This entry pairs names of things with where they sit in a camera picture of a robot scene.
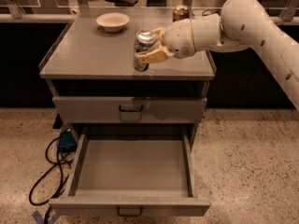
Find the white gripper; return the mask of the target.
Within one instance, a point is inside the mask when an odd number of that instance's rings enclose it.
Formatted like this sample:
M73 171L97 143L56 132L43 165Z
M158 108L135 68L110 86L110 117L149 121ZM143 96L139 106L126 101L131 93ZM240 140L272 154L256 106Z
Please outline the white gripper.
M183 59L194 55L192 22L189 19L175 21L167 28L159 27L152 32L164 46L135 48L135 57L140 63L162 63L172 56Z

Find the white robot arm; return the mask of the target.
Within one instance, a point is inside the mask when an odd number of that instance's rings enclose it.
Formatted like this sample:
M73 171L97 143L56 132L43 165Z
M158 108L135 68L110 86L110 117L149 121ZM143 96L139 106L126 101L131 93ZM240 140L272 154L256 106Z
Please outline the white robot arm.
M299 110L299 44L275 25L257 0L227 0L219 14L175 21L149 33L153 42L135 53L140 63L183 59L202 50L253 49Z

